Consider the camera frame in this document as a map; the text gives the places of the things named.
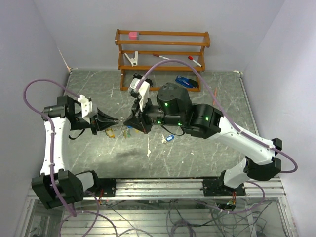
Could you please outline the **yellow tag key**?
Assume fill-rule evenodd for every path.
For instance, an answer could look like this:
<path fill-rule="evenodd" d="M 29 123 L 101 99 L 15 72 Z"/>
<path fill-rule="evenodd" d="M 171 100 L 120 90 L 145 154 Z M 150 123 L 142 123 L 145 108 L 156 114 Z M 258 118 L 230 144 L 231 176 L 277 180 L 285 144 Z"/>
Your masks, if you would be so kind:
<path fill-rule="evenodd" d="M 114 132 L 113 132 L 112 129 L 106 129 L 106 130 L 105 130 L 105 133 L 106 133 L 106 135 L 107 135 L 109 138 L 111 138 L 111 139 L 114 139 L 114 138 L 115 138 L 115 134 L 114 134 Z"/>

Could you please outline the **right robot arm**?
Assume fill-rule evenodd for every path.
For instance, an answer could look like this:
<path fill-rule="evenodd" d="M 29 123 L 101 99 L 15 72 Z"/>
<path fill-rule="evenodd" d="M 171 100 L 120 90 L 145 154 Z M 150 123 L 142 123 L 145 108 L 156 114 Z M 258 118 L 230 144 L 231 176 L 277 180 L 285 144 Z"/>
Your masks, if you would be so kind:
<path fill-rule="evenodd" d="M 232 125 L 219 109 L 192 103 L 185 88 L 165 84 L 157 92 L 157 105 L 148 98 L 147 85 L 142 84 L 140 94 L 135 94 L 132 88 L 130 91 L 135 101 L 130 116 L 123 123 L 125 126 L 145 134 L 153 125 L 176 126 L 193 137 L 217 139 L 245 155 L 239 164 L 222 172 L 217 184 L 221 194 L 229 195 L 250 179 L 269 181 L 281 172 L 281 160 L 276 158 L 276 149 L 282 145 L 280 139 L 267 140 Z"/>

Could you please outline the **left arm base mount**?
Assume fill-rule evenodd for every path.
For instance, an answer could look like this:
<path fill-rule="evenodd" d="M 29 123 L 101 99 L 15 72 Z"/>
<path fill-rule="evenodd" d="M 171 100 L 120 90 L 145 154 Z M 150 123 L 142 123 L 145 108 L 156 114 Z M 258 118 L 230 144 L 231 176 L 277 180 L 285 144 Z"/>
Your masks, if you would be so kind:
<path fill-rule="evenodd" d="M 101 197 L 114 197 L 116 194 L 116 179 L 101 178 L 96 182 L 94 193 Z"/>

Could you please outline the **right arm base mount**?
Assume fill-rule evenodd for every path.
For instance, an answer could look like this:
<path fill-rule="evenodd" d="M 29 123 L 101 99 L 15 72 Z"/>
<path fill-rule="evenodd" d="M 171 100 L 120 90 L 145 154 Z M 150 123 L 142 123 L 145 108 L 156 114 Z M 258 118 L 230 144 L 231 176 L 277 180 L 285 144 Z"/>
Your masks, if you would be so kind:
<path fill-rule="evenodd" d="M 245 188 L 243 183 L 237 188 L 229 188 L 222 184 L 219 177 L 207 177 L 202 179 L 202 190 L 205 197 L 219 197 L 219 196 L 245 196 Z"/>

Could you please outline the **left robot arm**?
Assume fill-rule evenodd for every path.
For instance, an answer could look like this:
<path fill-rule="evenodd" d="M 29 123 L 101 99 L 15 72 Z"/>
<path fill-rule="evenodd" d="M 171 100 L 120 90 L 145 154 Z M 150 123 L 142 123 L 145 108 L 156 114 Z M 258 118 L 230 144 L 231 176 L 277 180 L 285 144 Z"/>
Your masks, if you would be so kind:
<path fill-rule="evenodd" d="M 119 120 L 103 113 L 91 99 L 59 96 L 57 104 L 43 110 L 46 130 L 45 156 L 40 174 L 31 186 L 46 209 L 53 209 L 83 200 L 84 193 L 95 196 L 107 192 L 115 194 L 113 178 L 99 178 L 95 171 L 73 174 L 69 170 L 67 143 L 70 131 L 91 130 L 93 135 L 117 125 Z"/>

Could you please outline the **metal disc keyring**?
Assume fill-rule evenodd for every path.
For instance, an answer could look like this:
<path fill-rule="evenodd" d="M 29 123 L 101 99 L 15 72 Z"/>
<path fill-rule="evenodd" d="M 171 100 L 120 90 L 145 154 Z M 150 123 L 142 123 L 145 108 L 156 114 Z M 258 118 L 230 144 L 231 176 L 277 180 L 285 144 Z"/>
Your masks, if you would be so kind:
<path fill-rule="evenodd" d="M 117 139 L 120 136 L 122 136 L 124 139 L 129 139 L 132 138 L 138 134 L 140 134 L 140 131 L 136 130 L 136 129 L 128 129 L 127 126 L 125 126 L 123 124 L 123 121 L 120 120 L 119 124 L 111 126 L 108 129 L 112 129 L 114 134 L 115 134 L 115 138 Z"/>

